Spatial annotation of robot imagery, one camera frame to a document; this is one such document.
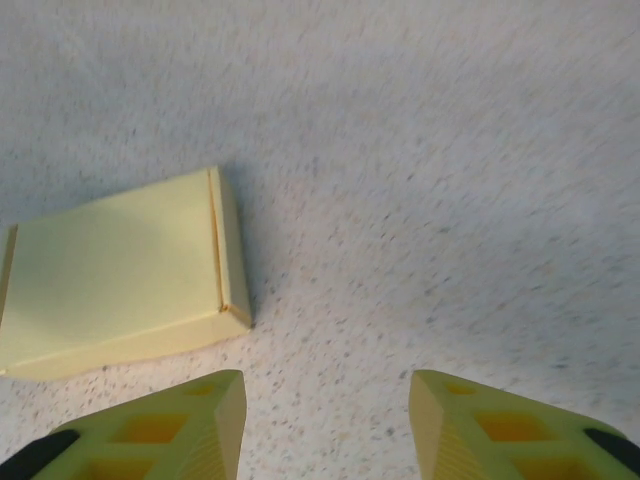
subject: yellow box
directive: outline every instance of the yellow box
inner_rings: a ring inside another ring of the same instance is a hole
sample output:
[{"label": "yellow box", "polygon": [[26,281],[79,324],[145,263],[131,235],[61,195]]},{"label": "yellow box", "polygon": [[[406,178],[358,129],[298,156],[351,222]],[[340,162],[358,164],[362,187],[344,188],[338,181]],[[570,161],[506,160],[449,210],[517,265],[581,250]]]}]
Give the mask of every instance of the yellow box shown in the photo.
[{"label": "yellow box", "polygon": [[11,228],[0,374],[48,380],[246,333],[239,230],[217,168]]}]

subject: white countertop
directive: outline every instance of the white countertop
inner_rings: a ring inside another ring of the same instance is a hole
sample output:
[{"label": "white countertop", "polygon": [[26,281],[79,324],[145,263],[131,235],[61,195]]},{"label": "white countertop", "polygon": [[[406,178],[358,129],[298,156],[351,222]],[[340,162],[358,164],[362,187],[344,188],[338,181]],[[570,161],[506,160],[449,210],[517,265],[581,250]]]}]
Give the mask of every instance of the white countertop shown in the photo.
[{"label": "white countertop", "polygon": [[240,480],[417,479],[416,368],[640,441],[637,2],[482,5],[3,2],[0,226],[221,164],[257,327],[0,380],[0,457],[223,368]]}]

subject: granite surface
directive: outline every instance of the granite surface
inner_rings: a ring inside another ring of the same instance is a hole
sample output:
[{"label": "granite surface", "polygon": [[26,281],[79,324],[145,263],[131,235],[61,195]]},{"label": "granite surface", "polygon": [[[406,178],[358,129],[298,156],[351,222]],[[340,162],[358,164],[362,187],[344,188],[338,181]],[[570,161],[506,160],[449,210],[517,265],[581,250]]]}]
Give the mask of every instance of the granite surface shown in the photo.
[{"label": "granite surface", "polygon": [[0,379],[0,457],[244,370],[239,478],[417,479],[410,372],[640,441],[635,0],[0,3],[0,226],[211,164],[255,331]]}]

